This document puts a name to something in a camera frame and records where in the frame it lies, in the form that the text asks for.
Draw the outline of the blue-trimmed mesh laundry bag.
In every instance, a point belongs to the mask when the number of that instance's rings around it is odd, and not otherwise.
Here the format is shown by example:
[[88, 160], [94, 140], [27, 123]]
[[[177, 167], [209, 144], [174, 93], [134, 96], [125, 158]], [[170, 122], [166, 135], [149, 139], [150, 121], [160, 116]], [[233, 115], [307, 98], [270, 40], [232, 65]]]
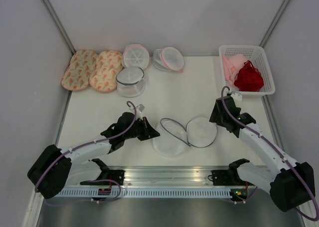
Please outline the blue-trimmed mesh laundry bag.
[[176, 158], [192, 148], [207, 148], [217, 136], [217, 126], [208, 118], [196, 117], [185, 126], [170, 118], [162, 118], [156, 130], [160, 136], [152, 140], [153, 148], [162, 156]]

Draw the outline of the red lace bra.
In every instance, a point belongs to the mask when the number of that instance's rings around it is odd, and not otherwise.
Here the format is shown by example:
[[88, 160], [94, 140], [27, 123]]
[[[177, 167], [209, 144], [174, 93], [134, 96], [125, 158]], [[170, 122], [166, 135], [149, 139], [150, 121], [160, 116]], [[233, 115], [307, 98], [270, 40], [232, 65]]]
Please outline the red lace bra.
[[264, 87], [264, 80], [259, 70], [248, 60], [239, 70], [234, 85], [239, 91], [258, 92]]

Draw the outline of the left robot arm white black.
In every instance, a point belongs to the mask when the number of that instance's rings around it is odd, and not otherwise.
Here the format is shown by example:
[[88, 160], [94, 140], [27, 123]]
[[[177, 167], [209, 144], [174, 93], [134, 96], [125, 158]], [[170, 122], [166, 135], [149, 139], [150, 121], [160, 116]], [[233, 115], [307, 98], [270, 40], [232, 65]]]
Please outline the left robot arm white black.
[[104, 185], [109, 179], [108, 166], [99, 156], [108, 155], [124, 146], [128, 139], [145, 141], [160, 136], [146, 117], [124, 112], [96, 139], [68, 149], [47, 146], [27, 172], [35, 190], [50, 199], [74, 184]]

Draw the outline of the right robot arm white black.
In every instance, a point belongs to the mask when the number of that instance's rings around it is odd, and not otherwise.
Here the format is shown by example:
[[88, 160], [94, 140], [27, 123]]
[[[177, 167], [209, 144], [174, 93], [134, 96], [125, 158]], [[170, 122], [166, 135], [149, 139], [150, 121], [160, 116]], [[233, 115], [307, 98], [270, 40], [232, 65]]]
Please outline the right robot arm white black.
[[314, 171], [307, 162], [299, 163], [263, 136], [260, 126], [248, 113], [241, 113], [230, 95], [215, 101], [210, 122], [224, 127], [246, 143], [264, 162], [264, 170], [247, 159], [229, 164], [227, 178], [239, 185], [248, 182], [267, 192], [283, 212], [315, 199]]

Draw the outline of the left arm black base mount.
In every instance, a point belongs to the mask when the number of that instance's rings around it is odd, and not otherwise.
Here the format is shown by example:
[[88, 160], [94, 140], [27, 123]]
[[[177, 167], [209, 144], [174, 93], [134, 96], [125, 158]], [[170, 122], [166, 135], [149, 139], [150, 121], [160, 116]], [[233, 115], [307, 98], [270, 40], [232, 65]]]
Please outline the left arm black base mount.
[[113, 185], [113, 182], [108, 182], [106, 180], [113, 180], [117, 182], [119, 185], [122, 185], [124, 182], [124, 177], [125, 177], [125, 171], [124, 170], [104, 170], [102, 171], [99, 176], [94, 179], [93, 181], [83, 181], [80, 183], [82, 186], [88, 186], [88, 185], [93, 185], [93, 186], [109, 186]]

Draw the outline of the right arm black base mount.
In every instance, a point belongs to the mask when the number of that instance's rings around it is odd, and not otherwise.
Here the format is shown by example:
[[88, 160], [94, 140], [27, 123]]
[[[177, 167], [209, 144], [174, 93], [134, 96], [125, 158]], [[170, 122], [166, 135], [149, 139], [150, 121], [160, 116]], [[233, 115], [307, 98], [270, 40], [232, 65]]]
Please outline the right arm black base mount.
[[246, 182], [239, 179], [229, 170], [212, 170], [211, 171], [214, 186], [245, 186]]

